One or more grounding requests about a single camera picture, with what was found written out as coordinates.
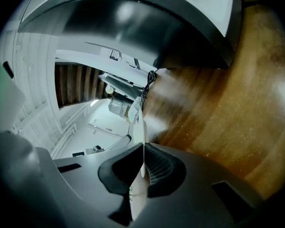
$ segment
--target black cable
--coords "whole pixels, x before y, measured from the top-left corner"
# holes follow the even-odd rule
[[[143,107],[143,104],[144,104],[144,101],[146,100],[146,98],[147,98],[147,94],[148,94],[148,92],[149,92],[149,86],[150,86],[150,84],[152,84],[154,81],[155,81],[155,79],[156,79],[156,76],[157,76],[157,74],[156,74],[156,72],[157,72],[157,70],[156,71],[150,71],[149,73],[148,73],[148,83],[147,83],[147,85],[145,86],[145,88],[143,88],[143,90],[142,90],[142,96],[141,96],[141,99],[142,99],[142,107]]]

